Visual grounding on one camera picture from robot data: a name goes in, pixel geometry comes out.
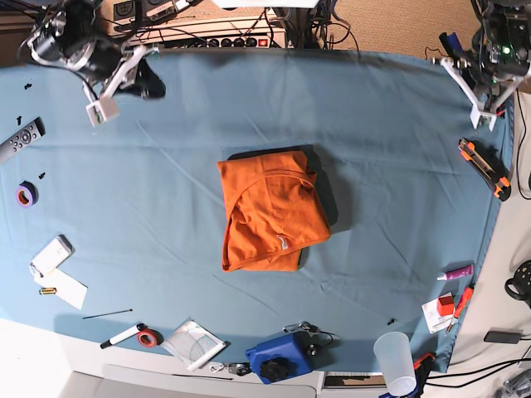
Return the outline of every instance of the purple glue tube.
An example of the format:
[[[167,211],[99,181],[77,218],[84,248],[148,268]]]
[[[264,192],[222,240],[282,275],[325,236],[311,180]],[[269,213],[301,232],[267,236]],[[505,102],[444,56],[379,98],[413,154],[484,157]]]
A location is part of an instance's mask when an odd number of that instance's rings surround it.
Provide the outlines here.
[[[453,271],[448,271],[444,275],[437,278],[437,280],[451,280],[461,278],[463,276],[472,275],[474,273],[474,265],[470,264],[464,268],[454,269]]]

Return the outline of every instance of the blue box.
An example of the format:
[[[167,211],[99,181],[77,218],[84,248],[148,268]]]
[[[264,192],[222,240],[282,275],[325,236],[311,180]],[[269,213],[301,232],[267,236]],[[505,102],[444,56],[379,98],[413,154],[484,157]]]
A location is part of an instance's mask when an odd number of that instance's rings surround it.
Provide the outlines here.
[[[286,334],[285,336],[274,338],[269,342],[262,342],[256,347],[246,351],[246,357],[251,364],[251,370],[255,372],[264,384],[270,384],[269,378],[261,375],[262,364],[267,365],[271,360],[279,362],[286,369],[283,380],[311,373],[313,368],[306,354],[298,333]]]

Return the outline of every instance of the plastic cup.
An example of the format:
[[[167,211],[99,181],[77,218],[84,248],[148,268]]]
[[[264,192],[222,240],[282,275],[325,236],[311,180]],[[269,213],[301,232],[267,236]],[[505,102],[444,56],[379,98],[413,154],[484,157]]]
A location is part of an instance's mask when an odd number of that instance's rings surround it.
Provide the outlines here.
[[[404,333],[390,332],[374,343],[374,355],[392,396],[405,396],[415,390],[412,350]]]

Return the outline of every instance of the folded orange shirt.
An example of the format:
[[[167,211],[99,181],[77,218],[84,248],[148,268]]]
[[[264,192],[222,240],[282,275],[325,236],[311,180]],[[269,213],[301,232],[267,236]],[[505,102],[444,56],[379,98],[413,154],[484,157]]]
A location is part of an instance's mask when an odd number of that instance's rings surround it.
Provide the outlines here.
[[[219,162],[227,213],[226,272],[296,271],[300,251],[330,229],[302,151]]]

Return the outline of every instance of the screwdriver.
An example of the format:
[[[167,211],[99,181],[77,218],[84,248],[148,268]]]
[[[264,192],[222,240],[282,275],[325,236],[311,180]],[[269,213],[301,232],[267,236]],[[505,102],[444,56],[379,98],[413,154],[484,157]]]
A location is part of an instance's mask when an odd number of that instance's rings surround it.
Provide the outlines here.
[[[457,323],[457,319],[459,319],[459,316],[461,315],[461,311],[463,311],[463,308],[466,307],[470,299],[472,298],[472,294],[474,293],[474,288],[471,286],[468,286],[465,291],[463,292],[463,295],[461,296],[461,299],[459,300],[459,304],[457,305],[457,308],[454,312],[454,317],[451,319],[451,323],[446,329],[446,334],[450,331],[451,327],[454,326],[454,324]]]

